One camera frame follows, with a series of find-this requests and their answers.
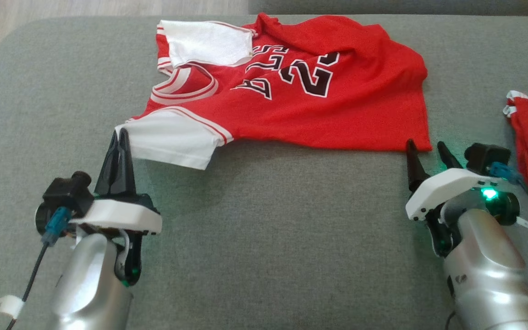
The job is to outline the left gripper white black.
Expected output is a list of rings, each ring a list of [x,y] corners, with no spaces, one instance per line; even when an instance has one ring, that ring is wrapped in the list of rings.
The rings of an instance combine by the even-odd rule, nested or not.
[[[117,177],[118,185],[114,187]],[[94,192],[98,197],[88,213],[73,217],[69,227],[75,229],[78,238],[94,233],[103,235],[108,241],[122,237],[124,244],[117,245],[115,275],[125,286],[133,286],[141,275],[143,238],[159,234],[163,228],[163,218],[148,194],[135,195],[135,175],[127,129],[120,130],[120,137],[113,132]]]

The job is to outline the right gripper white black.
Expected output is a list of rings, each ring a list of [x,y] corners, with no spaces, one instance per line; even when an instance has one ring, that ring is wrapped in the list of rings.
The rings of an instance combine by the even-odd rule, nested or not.
[[[407,140],[408,189],[412,194],[405,212],[410,220],[425,222],[434,254],[447,257],[462,240],[458,222],[465,212],[481,209],[501,226],[511,226],[520,215],[520,203],[515,194],[498,189],[501,178],[463,169],[443,141],[437,143],[437,149],[447,170],[431,177],[423,168],[415,142]]]

